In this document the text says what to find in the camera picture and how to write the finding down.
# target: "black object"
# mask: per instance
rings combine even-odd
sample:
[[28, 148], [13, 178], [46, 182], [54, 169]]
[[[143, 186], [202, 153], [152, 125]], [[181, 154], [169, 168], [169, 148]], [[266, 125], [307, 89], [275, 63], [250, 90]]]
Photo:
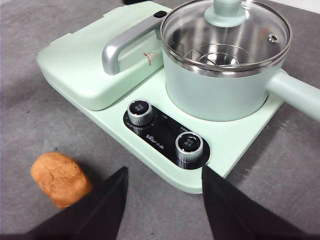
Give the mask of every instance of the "black object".
[[24, 235], [4, 240], [115, 240], [125, 211], [128, 169], [122, 167], [74, 205]]
[[153, 14], [153, 16], [158, 19], [161, 19], [166, 15], [167, 15], [166, 11], [157, 11], [155, 14]]
[[214, 240], [320, 240], [251, 200], [208, 166], [202, 169], [202, 191]]
[[190, 129], [172, 119], [155, 106], [152, 106], [152, 111], [153, 120], [147, 125], [136, 126], [132, 124], [127, 111], [123, 115], [123, 122], [128, 129], [180, 168], [193, 170], [204, 166], [210, 156], [210, 147], [207, 141], [202, 139], [203, 154], [198, 161], [193, 163], [180, 161], [176, 154], [176, 139], [179, 134], [190, 132]]
[[141, 2], [145, 2], [145, 1], [148, 1], [148, 0], [122, 0], [122, 2], [125, 5], [137, 4], [137, 3], [141, 3]]

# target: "control panel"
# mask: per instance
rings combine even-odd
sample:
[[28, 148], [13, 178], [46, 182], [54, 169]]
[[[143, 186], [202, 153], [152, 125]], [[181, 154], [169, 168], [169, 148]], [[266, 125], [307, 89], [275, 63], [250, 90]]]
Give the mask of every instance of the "control panel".
[[182, 169], [201, 168], [210, 157], [210, 147], [205, 139], [145, 99], [129, 103], [123, 122], [128, 129]]

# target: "appliance base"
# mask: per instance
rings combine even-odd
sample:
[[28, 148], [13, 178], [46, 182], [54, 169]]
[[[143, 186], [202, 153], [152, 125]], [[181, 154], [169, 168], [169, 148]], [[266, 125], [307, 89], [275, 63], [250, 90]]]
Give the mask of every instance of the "appliance base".
[[153, 106], [206, 139], [210, 146], [207, 165], [222, 177], [229, 174], [283, 103], [280, 98], [270, 94], [258, 111], [245, 118], [225, 122], [202, 120], [188, 115], [172, 103], [167, 95], [162, 67], [110, 107], [92, 111], [82, 107], [63, 89], [55, 86], [55, 79], [50, 75], [46, 76], [44, 72], [44, 76], [54, 89], [129, 152], [168, 183], [190, 194], [202, 193], [202, 168], [188, 170], [178, 167], [129, 130], [123, 122], [123, 116], [132, 100], [148, 100]]

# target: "glass lid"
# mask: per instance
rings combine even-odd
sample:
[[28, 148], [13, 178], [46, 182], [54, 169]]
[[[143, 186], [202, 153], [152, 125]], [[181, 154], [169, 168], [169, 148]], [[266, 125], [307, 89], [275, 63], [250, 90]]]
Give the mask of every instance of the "glass lid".
[[[290, 25], [267, 5], [238, 2], [243, 21], [232, 27], [213, 25], [205, 17], [206, 12], [215, 14], [214, 0], [193, 0], [174, 9], [161, 25], [166, 53], [207, 71], [248, 71], [279, 63], [291, 42]], [[228, 17], [221, 21], [230, 22]]]

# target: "stainless steel rim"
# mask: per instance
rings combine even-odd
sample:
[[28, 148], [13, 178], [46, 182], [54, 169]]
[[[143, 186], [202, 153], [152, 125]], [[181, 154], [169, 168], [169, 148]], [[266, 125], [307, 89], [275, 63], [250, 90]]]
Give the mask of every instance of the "stainless steel rim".
[[287, 41], [286, 46], [280, 51], [278, 54], [274, 55], [273, 57], [270, 57], [266, 60], [255, 62], [255, 63], [249, 63], [246, 65], [228, 65], [228, 66], [218, 66], [218, 65], [209, 65], [209, 64], [204, 64], [198, 61], [191, 60], [179, 53], [177, 53], [175, 50], [173, 50], [168, 43], [164, 40], [164, 23], [166, 22], [167, 18], [174, 14], [175, 11], [183, 8], [186, 5], [196, 3], [202, 0], [192, 0], [187, 3], [184, 3], [175, 9], [173, 9], [171, 12], [169, 12], [165, 18], [163, 19], [161, 25], [160, 25], [160, 34], [162, 38], [162, 48], [164, 52], [168, 55], [168, 57], [173, 60], [177, 65], [183, 67], [186, 70], [189, 70], [191, 72], [204, 75], [204, 76], [210, 76], [210, 77], [222, 77], [222, 78], [239, 78], [239, 77], [246, 77], [246, 76], [251, 76], [255, 74], [259, 74], [263, 72], [267, 68], [274, 67], [281, 63], [282, 60], [287, 55], [288, 49], [291, 45], [292, 41], [292, 28], [287, 21], [287, 19], [282, 16], [278, 11], [274, 10], [272, 7], [255, 1], [255, 0], [243, 0], [246, 2], [250, 2], [253, 4], [257, 4], [275, 15], [277, 15], [279, 18], [283, 20], [285, 25], [287, 26], [288, 32], [289, 32], [289, 40]]

